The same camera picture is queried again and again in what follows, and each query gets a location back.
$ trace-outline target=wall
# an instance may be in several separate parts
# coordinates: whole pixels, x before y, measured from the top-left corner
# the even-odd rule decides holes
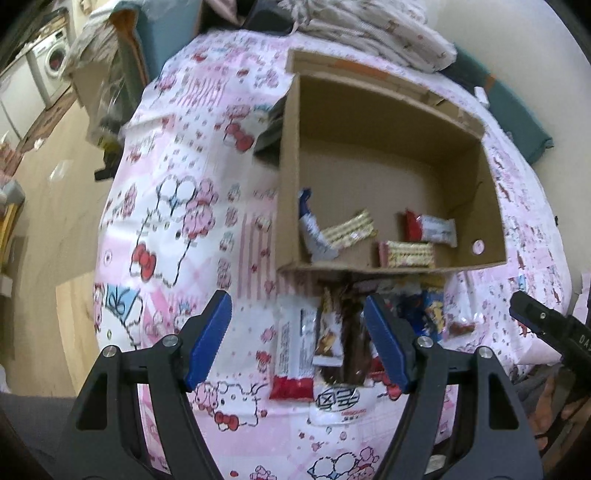
[[[51,9],[55,10],[60,7],[66,7],[68,9],[68,13],[70,14],[69,33],[72,36],[70,40],[74,40],[82,32],[82,27],[84,27],[88,17],[82,13],[79,0],[55,0]]]
[[[534,166],[573,288],[591,270],[591,65],[544,0],[426,0],[429,24],[509,85],[552,135]]]

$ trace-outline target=metal screw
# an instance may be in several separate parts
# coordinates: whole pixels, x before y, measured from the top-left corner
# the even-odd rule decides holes
[[[417,344],[423,348],[431,348],[433,346],[433,340],[429,337],[422,336],[417,338]]]
[[[492,358],[494,356],[494,353],[492,352],[492,350],[490,348],[488,348],[487,346],[480,348],[478,350],[478,354],[482,358]]]
[[[175,346],[178,343],[178,337],[176,335],[167,335],[162,339],[164,346]]]
[[[105,348],[103,348],[103,356],[105,356],[107,358],[111,358],[112,356],[115,356],[116,353],[117,353],[117,347],[115,345],[109,345],[109,346],[106,346]]]

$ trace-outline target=red snack wrapper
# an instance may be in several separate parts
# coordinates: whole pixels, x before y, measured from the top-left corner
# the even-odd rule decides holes
[[[314,400],[316,317],[319,302],[300,297],[280,299],[277,354],[272,400]]]
[[[407,210],[405,222],[407,242],[431,242],[457,247],[456,222],[430,215],[417,215]]]

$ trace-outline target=washing machine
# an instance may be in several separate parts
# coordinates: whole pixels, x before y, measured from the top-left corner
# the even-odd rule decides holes
[[[70,82],[61,78],[64,60],[69,50],[70,44],[65,27],[51,33],[31,50],[31,70],[46,108],[57,102],[70,86]]]

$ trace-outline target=bedspread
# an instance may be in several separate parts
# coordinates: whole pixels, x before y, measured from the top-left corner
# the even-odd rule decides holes
[[[304,34],[268,37],[219,31],[197,37],[169,59],[124,129],[125,151],[99,227],[95,328],[99,346],[149,347],[178,331],[222,288],[233,318],[207,381],[189,394],[196,420],[225,478],[370,478],[400,420],[406,398],[376,383],[374,411],[348,426],[317,427],[307,404],[268,399],[275,354],[277,296],[314,294],[307,274],[274,265],[276,167],[252,155],[269,111],[291,82],[289,47],[346,57],[419,83],[480,117],[496,180],[508,262],[450,277],[445,315],[476,317],[477,330],[446,346],[489,345],[507,373],[556,360],[508,313],[525,289],[565,312],[570,276],[552,211],[531,167],[495,120],[439,74],[396,66]],[[139,387],[152,461],[167,470],[150,392]],[[449,390],[439,438],[450,433]]]

